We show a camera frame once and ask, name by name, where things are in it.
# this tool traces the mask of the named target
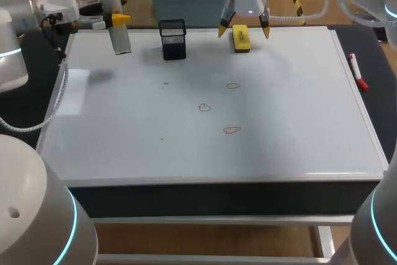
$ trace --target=black cable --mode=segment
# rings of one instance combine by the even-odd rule
[[[48,36],[48,34],[44,30],[44,22],[48,20],[48,22],[51,24],[51,37]],[[66,58],[66,54],[64,50],[62,50],[60,47],[55,45],[55,24],[56,20],[62,20],[62,15],[60,16],[54,16],[54,15],[49,15],[43,18],[42,22],[40,23],[40,28],[42,29],[42,34],[46,40],[50,43],[52,49],[59,54],[61,59]]]

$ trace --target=cable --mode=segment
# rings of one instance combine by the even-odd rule
[[[47,33],[45,32],[44,27],[43,27],[44,22],[46,20],[50,20],[51,18],[53,18],[53,20],[54,20],[54,18],[56,18],[56,17],[54,17],[54,16],[46,16],[46,17],[44,17],[42,22],[41,22],[41,24],[40,24],[40,27],[42,29],[44,37],[50,42],[52,48],[55,51],[57,51],[57,53],[60,55],[60,57],[62,59],[60,65],[62,65],[62,62],[65,62],[66,55],[65,55],[63,50],[61,50],[59,47],[55,46],[55,36],[54,36],[54,25],[55,25],[55,23],[54,23],[54,21],[50,21],[51,29],[53,31],[52,34],[51,34],[52,38],[50,38],[47,35]],[[40,128],[43,128],[44,126],[49,124],[51,122],[51,120],[54,118],[55,114],[58,112],[58,109],[59,109],[59,107],[60,107],[60,105],[62,103],[63,96],[64,96],[65,90],[66,90],[66,85],[68,84],[68,79],[69,79],[69,66],[68,66],[67,63],[65,63],[65,76],[64,76],[64,79],[63,79],[62,87],[61,87],[60,96],[58,98],[58,101],[56,102],[56,105],[54,107],[54,110],[53,110],[52,114],[46,120],[44,120],[42,123],[40,123],[38,125],[35,125],[33,127],[19,128],[19,127],[13,127],[12,125],[9,125],[3,118],[0,117],[0,125],[3,126],[6,129],[8,129],[8,130],[13,131],[13,132],[29,133],[29,132],[32,132],[34,130],[38,130]]]
[[[324,0],[323,10],[320,13],[318,13],[318,14],[308,15],[308,16],[301,16],[301,17],[296,17],[296,16],[294,16],[294,17],[270,16],[270,20],[288,22],[288,21],[300,21],[300,20],[318,19],[318,18],[320,18],[320,17],[325,15],[325,13],[328,10],[328,6],[329,6],[329,0]]]
[[[342,11],[353,21],[372,28],[381,28],[381,27],[397,27],[397,20],[392,21],[370,21],[365,20],[355,14],[353,14],[349,8],[346,6],[343,0],[338,0],[339,6],[341,7]]]
[[[12,125],[9,125],[3,118],[0,117],[0,125],[2,125],[4,128],[6,128],[8,130],[11,130],[11,131],[17,132],[17,133],[29,133],[34,130],[39,130],[39,129],[45,127],[47,124],[49,124],[51,122],[51,120],[54,118],[55,114],[58,112],[58,109],[62,103],[63,96],[65,94],[68,79],[69,79],[69,66],[67,63],[65,63],[65,78],[63,80],[61,93],[60,93],[58,102],[56,102],[56,105],[55,105],[55,108],[54,108],[54,111],[52,112],[52,114],[46,120],[44,120],[42,123],[35,125],[34,127],[19,128],[19,127],[13,127]]]

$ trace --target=wooden floor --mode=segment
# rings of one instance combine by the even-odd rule
[[[272,15],[294,16],[292,0],[268,0]],[[323,0],[300,0],[304,14],[321,10]],[[350,5],[352,11],[357,8]],[[128,0],[125,13],[133,25],[156,25],[151,0]],[[256,20],[236,18],[235,23],[254,25]],[[351,24],[331,0],[328,13],[309,24]],[[397,54],[382,45],[397,73]],[[317,256],[310,227],[197,226],[197,225],[97,225],[100,253],[210,254],[238,256]],[[349,227],[332,229],[336,247]]]

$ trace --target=yellow eraser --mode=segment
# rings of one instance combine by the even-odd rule
[[[247,25],[233,25],[233,43],[236,53],[247,53],[251,49]]]

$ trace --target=white cable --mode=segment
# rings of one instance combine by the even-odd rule
[[[281,21],[281,22],[288,22],[288,21],[301,21],[301,20],[313,20],[318,19],[325,15],[328,10],[329,0],[324,0],[323,10],[318,14],[308,15],[308,16],[301,16],[301,17],[282,17],[282,16],[270,16],[270,20],[273,21]]]
[[[19,128],[19,127],[13,127],[12,125],[9,125],[7,122],[4,121],[3,118],[0,117],[0,125],[3,126],[6,129],[8,129],[8,130],[13,131],[13,132],[29,133],[29,132],[32,132],[34,130],[38,130],[40,128],[43,128],[44,126],[49,124],[51,122],[52,118],[54,118],[56,112],[58,111],[58,109],[59,109],[59,107],[60,107],[60,105],[62,103],[62,99],[63,99],[63,96],[65,94],[66,85],[68,83],[68,78],[69,78],[69,66],[68,66],[67,63],[65,63],[65,77],[64,77],[64,80],[63,80],[63,84],[62,84],[60,97],[58,99],[58,102],[56,102],[56,105],[55,105],[55,108],[54,108],[54,111],[52,112],[52,114],[49,116],[49,118],[44,120],[42,123],[40,123],[38,125],[35,125],[34,127]]]
[[[370,21],[365,20],[355,14],[353,14],[349,8],[346,6],[343,0],[338,0],[339,6],[341,7],[342,11],[353,21],[359,23],[361,25],[373,28],[380,28],[380,27],[397,27],[397,20],[392,21]]]

